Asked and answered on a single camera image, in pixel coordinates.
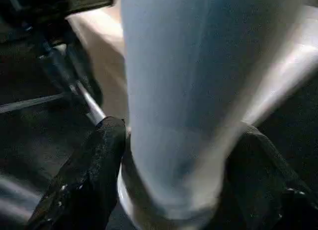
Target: metal rod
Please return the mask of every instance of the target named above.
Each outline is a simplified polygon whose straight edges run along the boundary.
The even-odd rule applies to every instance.
[[[81,82],[78,81],[77,84],[90,109],[90,112],[87,113],[87,117],[92,121],[94,125],[97,125],[106,117],[106,115],[103,112],[103,110],[98,106],[98,104],[95,102],[94,98],[92,98],[92,96],[84,88]]]
[[[14,103],[0,105],[0,113],[11,112],[11,111],[15,111],[15,110],[20,110],[22,108],[43,104],[46,102],[52,102],[52,101],[55,101],[57,99],[63,98],[63,96],[64,96],[64,94],[60,93],[60,94],[55,94],[55,95],[51,95],[51,96],[39,97],[39,98],[24,100],[24,101],[20,101],[20,102],[14,102]]]

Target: metal bar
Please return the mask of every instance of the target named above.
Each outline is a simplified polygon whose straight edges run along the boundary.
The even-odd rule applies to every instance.
[[[55,95],[46,96],[46,97],[39,97],[39,98],[24,100],[20,102],[4,104],[0,106],[0,113],[11,112],[15,110],[20,110],[22,108],[43,104],[46,102],[52,102],[52,101],[61,99],[63,97],[64,97],[64,94],[60,93],[60,94],[55,94]]]

